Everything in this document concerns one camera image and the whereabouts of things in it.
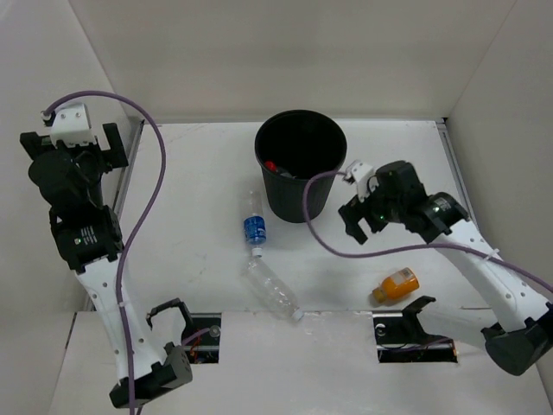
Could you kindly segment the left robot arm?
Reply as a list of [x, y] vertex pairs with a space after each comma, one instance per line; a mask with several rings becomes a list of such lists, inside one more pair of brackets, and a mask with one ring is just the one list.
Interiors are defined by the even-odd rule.
[[29, 178], [48, 202], [51, 233], [60, 256], [92, 298], [116, 358], [111, 389], [117, 409], [142, 409], [193, 378], [182, 344], [194, 321], [180, 298], [145, 311], [130, 295], [129, 278], [117, 276], [124, 250], [118, 217], [102, 197], [103, 174], [128, 166], [114, 123], [104, 124], [109, 149], [97, 139], [70, 145], [24, 132], [20, 143], [32, 160]]

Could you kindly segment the orange juice bottle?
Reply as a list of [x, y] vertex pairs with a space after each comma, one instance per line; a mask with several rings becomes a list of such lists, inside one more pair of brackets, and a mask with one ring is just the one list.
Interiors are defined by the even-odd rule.
[[403, 268], [385, 278], [372, 290], [372, 296], [378, 303], [396, 301], [418, 290], [419, 287], [416, 274], [410, 268]]

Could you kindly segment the blue label clear bottle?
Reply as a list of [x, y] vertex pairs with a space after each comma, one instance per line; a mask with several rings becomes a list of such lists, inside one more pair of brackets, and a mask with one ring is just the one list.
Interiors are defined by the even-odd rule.
[[245, 243], [251, 250], [253, 257], [263, 256], [264, 244], [267, 240], [261, 195], [258, 191], [250, 190], [243, 200], [243, 231]]

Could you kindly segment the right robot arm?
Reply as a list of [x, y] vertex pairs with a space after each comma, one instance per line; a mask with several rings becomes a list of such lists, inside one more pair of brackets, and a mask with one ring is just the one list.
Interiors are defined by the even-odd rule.
[[551, 350], [552, 302], [501, 259], [453, 196], [428, 195], [414, 166], [405, 161], [379, 169], [356, 161], [346, 168], [344, 180], [357, 189], [339, 210], [348, 235], [366, 242], [361, 220], [373, 233], [391, 223], [404, 225], [425, 247], [443, 255], [491, 308], [492, 319], [462, 320], [459, 326], [449, 319], [438, 326], [442, 335], [484, 348], [497, 366], [516, 376]]

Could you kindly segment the clear ribbed plastic bottle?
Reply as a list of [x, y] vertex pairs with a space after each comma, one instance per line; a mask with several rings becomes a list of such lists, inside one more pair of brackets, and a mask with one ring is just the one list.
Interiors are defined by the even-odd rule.
[[296, 323], [304, 317], [296, 294], [260, 257], [250, 257], [244, 274], [258, 301], [275, 317]]

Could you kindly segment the red label clear bottle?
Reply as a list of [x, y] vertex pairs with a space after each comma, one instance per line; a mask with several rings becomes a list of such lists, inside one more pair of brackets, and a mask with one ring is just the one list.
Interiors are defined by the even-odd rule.
[[291, 179], [296, 179], [297, 176], [295, 175], [292, 175], [288, 170], [286, 170], [285, 168], [283, 167], [279, 167], [277, 166], [275, 163], [273, 163], [272, 161], [266, 161], [264, 163], [264, 166], [272, 173], [278, 175], [278, 176], [282, 176], [282, 177], [287, 177], [287, 178], [291, 178]]

